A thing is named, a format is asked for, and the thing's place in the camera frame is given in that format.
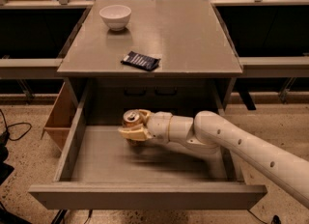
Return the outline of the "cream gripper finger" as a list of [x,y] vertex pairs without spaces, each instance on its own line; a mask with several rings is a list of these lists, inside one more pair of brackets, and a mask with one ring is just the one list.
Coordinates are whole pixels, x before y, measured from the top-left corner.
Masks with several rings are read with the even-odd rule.
[[127,140],[147,141],[153,138],[143,126],[121,127],[118,131]]
[[146,109],[139,109],[139,113],[143,124],[145,124],[152,116],[152,112]]

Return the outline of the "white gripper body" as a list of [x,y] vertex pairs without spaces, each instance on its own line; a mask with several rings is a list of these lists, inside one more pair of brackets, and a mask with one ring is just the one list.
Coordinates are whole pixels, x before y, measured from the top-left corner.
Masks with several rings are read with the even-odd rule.
[[169,142],[169,125],[173,115],[168,112],[156,112],[147,121],[147,130],[158,143]]

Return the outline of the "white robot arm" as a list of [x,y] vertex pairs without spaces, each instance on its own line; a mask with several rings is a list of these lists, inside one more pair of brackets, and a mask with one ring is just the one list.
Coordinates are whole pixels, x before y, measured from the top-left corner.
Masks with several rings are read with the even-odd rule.
[[244,131],[216,113],[201,111],[191,118],[133,109],[124,114],[119,132],[133,145],[174,142],[198,154],[215,152],[222,146],[309,207],[309,161]]

